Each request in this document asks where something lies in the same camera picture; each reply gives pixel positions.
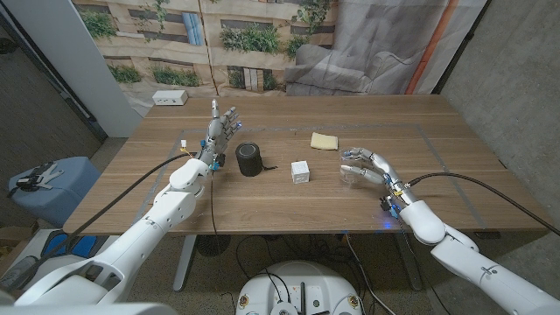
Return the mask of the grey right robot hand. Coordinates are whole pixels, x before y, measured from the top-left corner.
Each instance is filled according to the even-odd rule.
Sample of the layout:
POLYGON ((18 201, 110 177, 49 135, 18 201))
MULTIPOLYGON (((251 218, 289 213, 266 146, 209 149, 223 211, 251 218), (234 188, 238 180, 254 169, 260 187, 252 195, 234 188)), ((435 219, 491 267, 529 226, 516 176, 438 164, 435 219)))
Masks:
POLYGON ((362 176, 377 185, 385 185, 389 195, 403 202, 405 206, 418 201, 418 198, 401 180, 393 166, 380 154, 373 153, 365 148, 352 148, 344 150, 342 157, 365 165, 365 167, 342 165, 340 167, 342 172, 362 176))

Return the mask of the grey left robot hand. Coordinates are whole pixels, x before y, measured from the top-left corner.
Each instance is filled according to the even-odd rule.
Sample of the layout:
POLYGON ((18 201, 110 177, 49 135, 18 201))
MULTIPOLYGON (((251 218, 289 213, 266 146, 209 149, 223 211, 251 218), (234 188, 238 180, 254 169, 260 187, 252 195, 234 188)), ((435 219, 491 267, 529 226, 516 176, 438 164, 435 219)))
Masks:
POLYGON ((223 115, 216 99, 212 99, 212 119, 206 130, 206 137, 201 142, 201 150, 196 158, 205 162, 212 171, 225 164, 225 150, 228 141, 242 127, 237 121, 236 107, 230 108, 223 115))

